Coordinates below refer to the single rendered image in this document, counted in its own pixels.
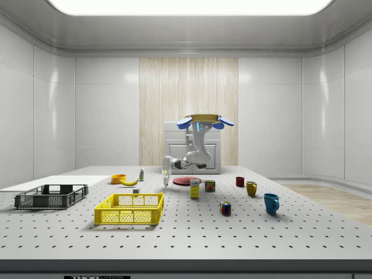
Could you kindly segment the red plate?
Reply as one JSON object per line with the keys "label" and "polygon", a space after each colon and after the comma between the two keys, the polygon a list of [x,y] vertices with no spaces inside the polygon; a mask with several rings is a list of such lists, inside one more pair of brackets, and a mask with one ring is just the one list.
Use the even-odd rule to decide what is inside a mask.
{"label": "red plate", "polygon": [[198,183],[202,182],[202,180],[197,177],[176,177],[173,179],[173,184],[181,186],[190,186],[192,180],[197,180]]}

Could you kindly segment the white cabinet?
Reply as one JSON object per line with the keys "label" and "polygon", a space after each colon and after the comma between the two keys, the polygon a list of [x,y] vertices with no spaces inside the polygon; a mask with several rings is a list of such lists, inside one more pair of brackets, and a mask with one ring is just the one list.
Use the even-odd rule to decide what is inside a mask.
{"label": "white cabinet", "polygon": [[[192,141],[192,127],[180,130],[175,121],[164,122],[164,155],[183,159],[187,152],[195,151]],[[220,174],[221,173],[221,140],[220,130],[212,128],[205,134],[205,147],[212,154],[212,160],[205,169],[195,165],[177,169],[172,167],[172,174]]]}

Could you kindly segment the yellow basket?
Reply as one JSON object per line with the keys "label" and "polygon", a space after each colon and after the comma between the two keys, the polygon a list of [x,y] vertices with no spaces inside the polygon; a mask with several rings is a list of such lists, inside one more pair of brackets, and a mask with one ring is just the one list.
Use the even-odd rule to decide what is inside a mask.
{"label": "yellow basket", "polygon": [[112,194],[94,209],[95,224],[158,224],[164,193]]}

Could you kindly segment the drone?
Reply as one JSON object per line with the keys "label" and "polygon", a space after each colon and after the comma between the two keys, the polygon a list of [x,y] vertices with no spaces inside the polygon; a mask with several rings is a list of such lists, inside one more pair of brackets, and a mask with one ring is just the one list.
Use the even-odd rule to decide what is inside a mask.
{"label": "drone", "polygon": [[209,115],[209,114],[199,114],[199,115],[188,115],[185,118],[179,120],[176,125],[179,129],[186,129],[191,125],[192,122],[209,122],[212,123],[212,127],[218,130],[222,130],[225,125],[233,126],[234,123],[227,120],[220,115]]}

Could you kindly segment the blue mug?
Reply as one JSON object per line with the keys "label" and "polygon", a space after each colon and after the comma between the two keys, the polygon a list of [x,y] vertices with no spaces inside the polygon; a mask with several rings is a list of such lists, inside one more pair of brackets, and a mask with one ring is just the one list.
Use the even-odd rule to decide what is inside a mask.
{"label": "blue mug", "polygon": [[268,214],[276,214],[277,210],[280,207],[279,197],[276,194],[264,194],[264,203]]}

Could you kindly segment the dark grey basket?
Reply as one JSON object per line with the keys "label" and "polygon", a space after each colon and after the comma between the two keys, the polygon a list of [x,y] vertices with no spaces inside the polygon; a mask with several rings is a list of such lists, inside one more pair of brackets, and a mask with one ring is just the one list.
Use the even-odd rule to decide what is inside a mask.
{"label": "dark grey basket", "polygon": [[44,184],[15,195],[15,207],[18,209],[67,209],[87,195],[87,184]]}

